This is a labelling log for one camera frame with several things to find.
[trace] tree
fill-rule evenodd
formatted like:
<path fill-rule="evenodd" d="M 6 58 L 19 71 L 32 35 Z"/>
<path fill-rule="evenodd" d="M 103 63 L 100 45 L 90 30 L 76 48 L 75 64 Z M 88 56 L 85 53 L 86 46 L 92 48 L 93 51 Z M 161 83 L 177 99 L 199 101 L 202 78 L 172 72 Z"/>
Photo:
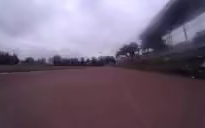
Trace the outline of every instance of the tree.
<path fill-rule="evenodd" d="M 34 58 L 32 58 L 32 57 L 27 57 L 27 58 L 24 60 L 24 63 L 26 63 L 26 64 L 34 64 L 34 63 L 35 63 L 35 60 L 34 60 Z"/>
<path fill-rule="evenodd" d="M 135 56 L 137 51 L 139 51 L 139 45 L 135 42 L 132 42 L 122 46 L 116 53 L 116 57 L 124 55 L 132 58 Z"/>
<path fill-rule="evenodd" d="M 53 64 L 56 66 L 62 65 L 62 57 L 59 55 L 55 55 L 53 58 Z"/>
<path fill-rule="evenodd" d="M 36 61 L 37 64 L 46 64 L 46 59 L 45 58 L 40 58 Z"/>

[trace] red track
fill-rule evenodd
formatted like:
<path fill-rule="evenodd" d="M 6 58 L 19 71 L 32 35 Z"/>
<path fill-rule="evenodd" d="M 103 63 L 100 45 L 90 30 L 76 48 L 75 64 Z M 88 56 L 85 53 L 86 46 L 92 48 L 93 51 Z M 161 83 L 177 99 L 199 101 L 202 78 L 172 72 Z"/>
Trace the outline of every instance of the red track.
<path fill-rule="evenodd" d="M 109 67 L 4 74 L 0 128 L 205 128 L 205 81 Z"/>

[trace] overcast sky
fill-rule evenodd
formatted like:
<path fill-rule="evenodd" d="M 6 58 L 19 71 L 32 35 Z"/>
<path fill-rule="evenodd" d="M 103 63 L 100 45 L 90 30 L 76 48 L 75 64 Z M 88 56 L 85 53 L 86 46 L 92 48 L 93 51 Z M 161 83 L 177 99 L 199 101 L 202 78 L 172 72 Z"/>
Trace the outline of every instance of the overcast sky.
<path fill-rule="evenodd" d="M 27 56 L 113 55 L 168 0 L 0 0 L 0 50 Z"/>

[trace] sky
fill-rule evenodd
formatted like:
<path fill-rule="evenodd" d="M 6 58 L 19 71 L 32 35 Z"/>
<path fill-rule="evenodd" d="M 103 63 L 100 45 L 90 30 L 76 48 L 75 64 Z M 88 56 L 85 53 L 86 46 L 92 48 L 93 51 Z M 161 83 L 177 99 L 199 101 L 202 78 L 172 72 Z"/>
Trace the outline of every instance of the sky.
<path fill-rule="evenodd" d="M 20 58 L 114 55 L 168 0 L 0 0 L 0 51 Z"/>

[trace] roof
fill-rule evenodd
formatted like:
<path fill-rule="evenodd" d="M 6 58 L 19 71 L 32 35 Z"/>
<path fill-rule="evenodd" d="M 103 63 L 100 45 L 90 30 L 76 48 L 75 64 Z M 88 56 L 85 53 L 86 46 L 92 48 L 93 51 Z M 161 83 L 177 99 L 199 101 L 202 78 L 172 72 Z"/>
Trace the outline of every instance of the roof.
<path fill-rule="evenodd" d="M 140 38 L 152 37 L 180 26 L 205 11 L 205 0 L 170 0 L 152 20 Z"/>

